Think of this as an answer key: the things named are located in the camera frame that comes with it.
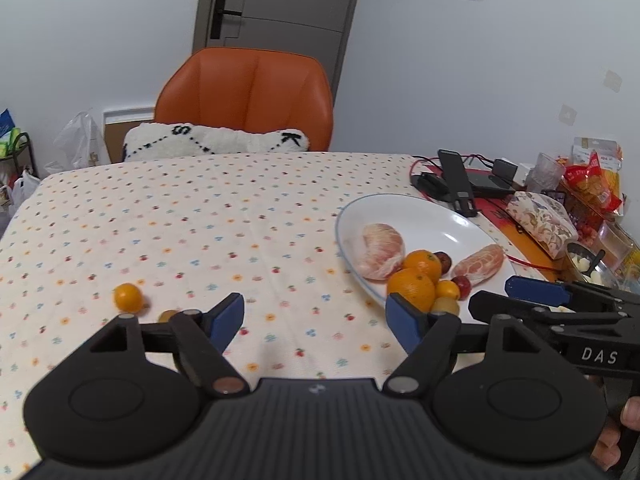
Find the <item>right human hand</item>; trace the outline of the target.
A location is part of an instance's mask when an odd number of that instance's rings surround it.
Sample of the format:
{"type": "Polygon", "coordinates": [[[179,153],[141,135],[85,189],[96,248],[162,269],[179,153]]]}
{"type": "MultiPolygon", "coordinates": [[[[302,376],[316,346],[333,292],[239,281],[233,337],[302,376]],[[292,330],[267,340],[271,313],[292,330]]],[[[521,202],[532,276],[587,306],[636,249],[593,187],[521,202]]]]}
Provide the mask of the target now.
{"type": "Polygon", "coordinates": [[[591,458],[619,479],[639,478],[639,379],[590,376],[604,395],[608,419],[591,458]]]}

